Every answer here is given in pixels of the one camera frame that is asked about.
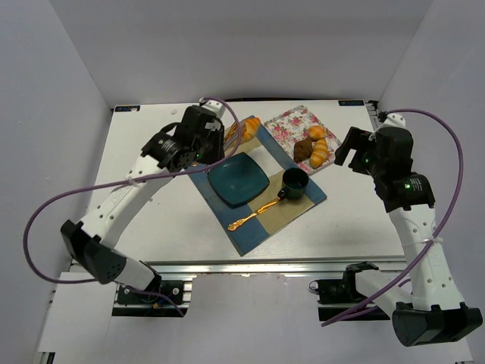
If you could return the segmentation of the large orange striped croissant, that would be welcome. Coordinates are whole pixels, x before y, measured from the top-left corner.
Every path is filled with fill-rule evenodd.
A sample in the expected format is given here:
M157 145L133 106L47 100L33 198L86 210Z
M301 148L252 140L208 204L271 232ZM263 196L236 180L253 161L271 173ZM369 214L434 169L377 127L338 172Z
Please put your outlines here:
M241 121L241 125L243 128L241 143L244 144L248 143L256 136L258 129L261 126L261 120L257 117L250 117Z

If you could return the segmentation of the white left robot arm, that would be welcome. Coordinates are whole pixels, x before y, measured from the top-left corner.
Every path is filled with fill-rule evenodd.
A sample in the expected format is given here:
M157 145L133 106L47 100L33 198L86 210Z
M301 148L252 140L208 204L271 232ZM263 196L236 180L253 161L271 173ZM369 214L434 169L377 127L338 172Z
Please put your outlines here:
M113 189L77 223L61 226L71 257L97 282L159 292L161 276L115 247L129 223L175 173L194 162L212 164L223 158L224 112L224 105L215 100L187 107L181 122L163 127L142 147L126 184Z

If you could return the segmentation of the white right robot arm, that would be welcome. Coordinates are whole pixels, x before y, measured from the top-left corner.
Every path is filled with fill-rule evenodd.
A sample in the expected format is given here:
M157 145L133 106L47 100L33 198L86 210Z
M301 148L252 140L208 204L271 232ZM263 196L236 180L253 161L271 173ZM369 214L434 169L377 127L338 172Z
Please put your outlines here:
M483 323L480 310L467 306L458 291L435 235L435 199L429 180L412 170L413 145L405 128L371 133L351 127L335 152L336 164L342 165L354 150L349 167L372 177L405 254L403 273L411 280L411 292L388 288L389 280L378 268L364 263L346 270L348 291L385 312L406 347L456 342Z

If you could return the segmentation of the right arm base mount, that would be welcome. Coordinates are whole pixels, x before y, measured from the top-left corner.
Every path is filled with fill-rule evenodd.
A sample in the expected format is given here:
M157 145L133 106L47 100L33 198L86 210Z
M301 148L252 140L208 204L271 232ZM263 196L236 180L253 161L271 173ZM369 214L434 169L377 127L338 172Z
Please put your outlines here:
M355 305L365 299L355 288L355 275L367 270L379 270L371 262L361 262L347 265L340 279L320 279L309 283L308 289L318 295L318 303L323 307L318 309L320 322L325 322L343 312L346 308L337 308L338 304Z

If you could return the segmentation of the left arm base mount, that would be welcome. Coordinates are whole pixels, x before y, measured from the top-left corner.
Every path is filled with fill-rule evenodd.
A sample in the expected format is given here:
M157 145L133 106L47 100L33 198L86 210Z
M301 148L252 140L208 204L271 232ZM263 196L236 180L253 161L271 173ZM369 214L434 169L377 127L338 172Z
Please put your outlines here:
M158 293L168 297L173 303L160 296L133 292L124 285L118 285L114 298L114 317L138 318L181 318L189 307L192 280L195 275L168 274L161 279Z

